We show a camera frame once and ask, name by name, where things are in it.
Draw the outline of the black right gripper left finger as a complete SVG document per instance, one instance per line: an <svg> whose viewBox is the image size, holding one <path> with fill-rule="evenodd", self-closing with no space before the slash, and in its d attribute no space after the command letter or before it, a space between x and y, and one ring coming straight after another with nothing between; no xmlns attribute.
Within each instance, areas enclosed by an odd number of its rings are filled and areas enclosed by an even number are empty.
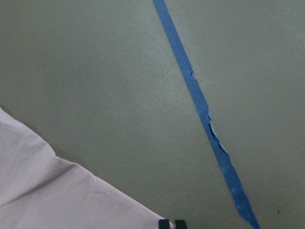
<svg viewBox="0 0 305 229"><path fill-rule="evenodd" d="M160 219L158 221L158 229L170 229L169 219Z"/></svg>

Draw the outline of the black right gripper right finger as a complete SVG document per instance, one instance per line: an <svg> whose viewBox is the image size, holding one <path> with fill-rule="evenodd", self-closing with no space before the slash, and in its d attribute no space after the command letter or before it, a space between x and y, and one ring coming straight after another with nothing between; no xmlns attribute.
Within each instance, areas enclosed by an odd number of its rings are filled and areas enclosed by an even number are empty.
<svg viewBox="0 0 305 229"><path fill-rule="evenodd" d="M183 219L176 219L174 225L175 229L186 229L186 221Z"/></svg>

